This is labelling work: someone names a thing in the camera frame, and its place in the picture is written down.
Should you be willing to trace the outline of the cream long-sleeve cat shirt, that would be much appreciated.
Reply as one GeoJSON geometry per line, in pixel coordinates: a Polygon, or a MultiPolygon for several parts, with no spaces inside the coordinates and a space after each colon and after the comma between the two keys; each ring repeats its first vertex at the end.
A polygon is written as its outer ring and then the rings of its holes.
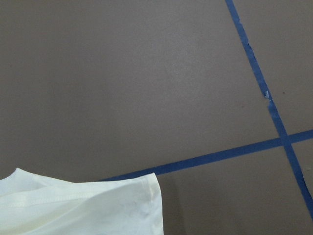
{"type": "Polygon", "coordinates": [[[3,235],[161,235],[155,174],[72,183],[17,168],[0,182],[3,235]]]}

